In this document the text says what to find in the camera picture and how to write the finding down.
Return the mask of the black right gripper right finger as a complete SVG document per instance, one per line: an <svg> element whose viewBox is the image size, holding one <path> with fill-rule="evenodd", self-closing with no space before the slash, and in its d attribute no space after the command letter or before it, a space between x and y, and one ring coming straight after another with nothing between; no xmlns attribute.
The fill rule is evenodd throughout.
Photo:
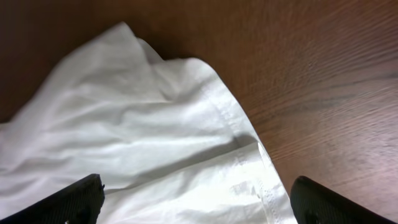
<svg viewBox="0 0 398 224"><path fill-rule="evenodd" d="M395 224L306 176L296 178L290 204L299 224Z"/></svg>

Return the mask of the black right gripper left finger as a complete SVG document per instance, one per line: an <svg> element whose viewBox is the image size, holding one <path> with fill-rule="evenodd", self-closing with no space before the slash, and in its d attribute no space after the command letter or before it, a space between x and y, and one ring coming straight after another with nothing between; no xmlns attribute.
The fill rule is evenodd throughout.
<svg viewBox="0 0 398 224"><path fill-rule="evenodd" d="M90 174L1 220L1 224L96 224L104 204L100 175Z"/></svg>

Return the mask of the white printed t-shirt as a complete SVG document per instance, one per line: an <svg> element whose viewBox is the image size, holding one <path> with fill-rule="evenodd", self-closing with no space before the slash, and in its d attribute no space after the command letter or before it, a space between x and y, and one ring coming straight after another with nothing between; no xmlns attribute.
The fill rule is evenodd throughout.
<svg viewBox="0 0 398 224"><path fill-rule="evenodd" d="M100 223L295 223L238 101L197 58L164 60L120 23L64 58L1 126L1 216L89 174Z"/></svg>

